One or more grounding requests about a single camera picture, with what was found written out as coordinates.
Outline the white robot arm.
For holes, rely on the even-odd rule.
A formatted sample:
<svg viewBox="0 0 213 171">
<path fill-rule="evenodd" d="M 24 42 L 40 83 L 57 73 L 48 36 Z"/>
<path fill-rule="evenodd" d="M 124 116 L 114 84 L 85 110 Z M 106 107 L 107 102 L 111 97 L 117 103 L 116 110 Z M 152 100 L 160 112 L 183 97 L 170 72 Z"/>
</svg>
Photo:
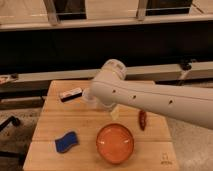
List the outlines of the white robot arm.
<svg viewBox="0 0 213 171">
<path fill-rule="evenodd" d="M 90 84 L 103 104 L 123 104 L 213 130 L 213 89 L 126 81 L 126 66 L 105 62 Z"/>
</svg>

